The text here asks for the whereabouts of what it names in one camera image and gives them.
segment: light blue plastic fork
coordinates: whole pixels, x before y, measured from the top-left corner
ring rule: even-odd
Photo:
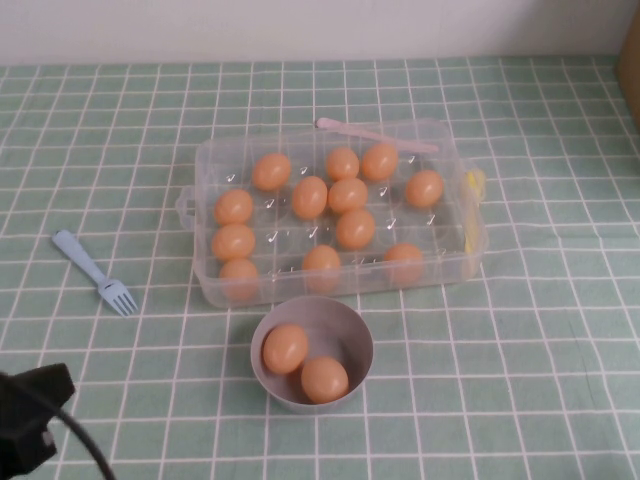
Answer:
[[[52,237],[53,243],[84,273],[98,285],[98,293],[111,307],[123,317],[138,310],[136,302],[121,281],[107,278],[100,271],[80,242],[68,230],[60,230]]]

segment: pink plastic stick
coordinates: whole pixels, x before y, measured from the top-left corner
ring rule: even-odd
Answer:
[[[402,150],[409,150],[418,153],[437,153],[440,149],[436,145],[430,145],[420,142],[409,142],[406,140],[396,140],[393,137],[387,137],[380,135],[379,133],[370,132],[358,125],[349,123],[342,123],[338,120],[332,120],[331,118],[319,118],[316,120],[316,127],[323,130],[331,130],[342,135],[349,135],[354,137],[368,138],[370,140],[376,140],[378,142],[388,142],[395,144]]]

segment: fork handle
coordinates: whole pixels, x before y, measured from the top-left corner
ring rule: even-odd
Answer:
[[[56,247],[98,285],[107,278],[71,232],[68,230],[59,230],[51,239]]]

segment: egg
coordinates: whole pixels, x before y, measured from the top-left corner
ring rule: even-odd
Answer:
[[[327,156],[327,174],[334,182],[355,178],[360,170],[360,160],[349,147],[334,148]]]
[[[262,359],[272,373],[286,375],[298,368],[309,352],[309,339],[304,329],[292,323],[277,326],[267,335]]]
[[[367,186],[359,178],[345,178],[331,186],[329,207],[341,214],[349,210],[362,208],[367,204]]]
[[[410,243],[398,243],[384,254],[385,262],[394,262],[387,271],[392,283],[410,285],[422,277],[422,251]]]
[[[388,143],[378,143],[362,156],[362,174],[372,182],[386,180],[398,165],[398,151]]]
[[[256,246],[253,231],[242,224],[225,225],[211,240],[211,251],[223,262],[234,258],[246,258]]]
[[[302,390],[315,404],[329,403],[349,393],[347,371],[332,357],[316,357],[302,367]]]
[[[407,182],[405,197],[410,205],[427,208],[435,205],[444,192],[444,182],[438,172],[422,170]]]
[[[219,225],[245,223],[251,218],[253,200],[245,190],[234,188],[220,195],[213,207],[213,218]]]
[[[251,181],[256,188],[270,192],[282,187],[291,174],[291,162],[282,153],[270,153],[253,167]]]
[[[223,285],[222,292],[229,300],[249,300],[258,290],[257,277],[258,270],[251,261],[246,258],[229,260],[220,269],[220,278],[233,282]]]
[[[305,255],[302,261],[303,270],[322,272],[322,275],[313,275],[305,278],[305,283],[310,290],[316,293],[328,293],[333,290],[340,281],[340,257],[329,245],[318,245]]]
[[[293,189],[292,208],[303,220],[313,220],[327,206],[327,186],[318,177],[305,177]]]
[[[351,210],[340,217],[336,225],[338,243],[347,250],[365,247],[373,238],[376,223],[368,210]]]

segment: white wall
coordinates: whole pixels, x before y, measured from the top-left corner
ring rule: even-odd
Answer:
[[[617,53],[636,0],[0,0],[0,64]]]

